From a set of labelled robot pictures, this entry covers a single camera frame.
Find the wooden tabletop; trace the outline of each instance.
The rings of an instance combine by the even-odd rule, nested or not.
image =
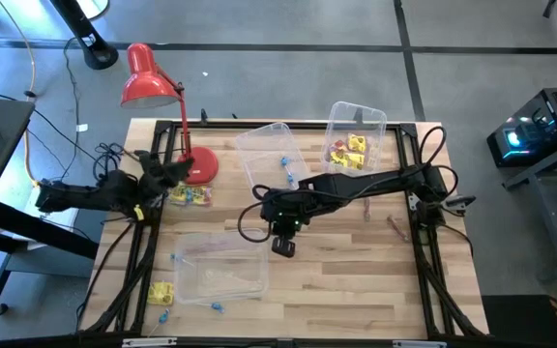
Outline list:
[[[156,121],[132,119],[126,149],[148,150]],[[439,124],[416,125],[422,141],[426,131]],[[212,207],[182,208],[165,204],[152,281],[173,281],[170,254],[175,250],[179,235],[232,230],[242,209],[255,201],[235,150],[235,136],[242,132],[244,130],[191,130],[192,144],[211,148],[219,158],[219,174],[212,183]],[[319,173],[324,131],[292,132],[311,173]],[[438,133],[429,138],[424,148],[425,159],[437,147],[439,139]],[[450,165],[446,147],[434,163]],[[126,157],[121,168],[136,176],[141,174],[138,164]],[[398,168],[394,136],[384,138],[382,168]],[[444,176],[451,186],[451,174],[444,171]],[[371,219],[365,222],[364,203],[357,200],[333,214],[313,218],[310,226],[297,234],[294,240],[297,251],[293,258],[270,253],[270,288],[263,298],[224,302],[224,314],[206,306],[174,303],[168,321],[153,335],[426,338],[412,245],[403,242],[386,221],[388,215],[392,215],[409,234],[404,194],[372,197],[370,212]],[[450,226],[465,231],[461,218],[450,215],[446,218]],[[266,222],[259,218],[259,210],[252,210],[243,226],[267,228]],[[125,227],[122,221],[105,225],[95,270]],[[141,250],[145,249],[147,234]],[[121,288],[131,240],[132,232],[107,260],[81,328],[93,324]],[[449,292],[473,324],[488,332],[469,246],[460,236],[443,227],[438,228],[438,242]],[[127,325],[132,321],[137,290],[131,296]],[[439,303],[434,291],[431,293],[436,323],[443,330]],[[154,329],[163,312],[162,306],[147,305],[144,334]]]

